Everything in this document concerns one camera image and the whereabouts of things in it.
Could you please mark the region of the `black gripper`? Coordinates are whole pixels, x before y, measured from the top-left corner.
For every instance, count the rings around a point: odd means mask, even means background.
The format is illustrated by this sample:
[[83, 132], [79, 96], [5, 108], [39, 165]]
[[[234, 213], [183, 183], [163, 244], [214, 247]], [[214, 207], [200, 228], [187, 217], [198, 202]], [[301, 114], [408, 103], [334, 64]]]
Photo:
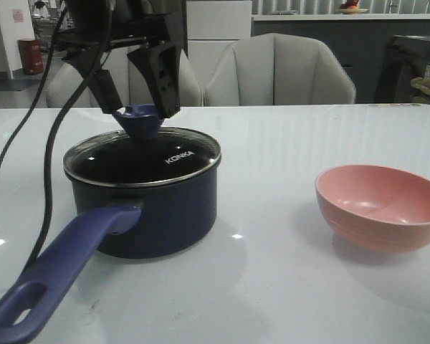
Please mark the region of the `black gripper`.
[[158, 11], [152, 1], [66, 1], [72, 28], [56, 33], [55, 46], [82, 77], [68, 109], [89, 88], [103, 113], [123, 106], [113, 78], [102, 67], [105, 52], [132, 47], [128, 60], [145, 79], [160, 118], [180, 110], [178, 75], [185, 47], [180, 11]]

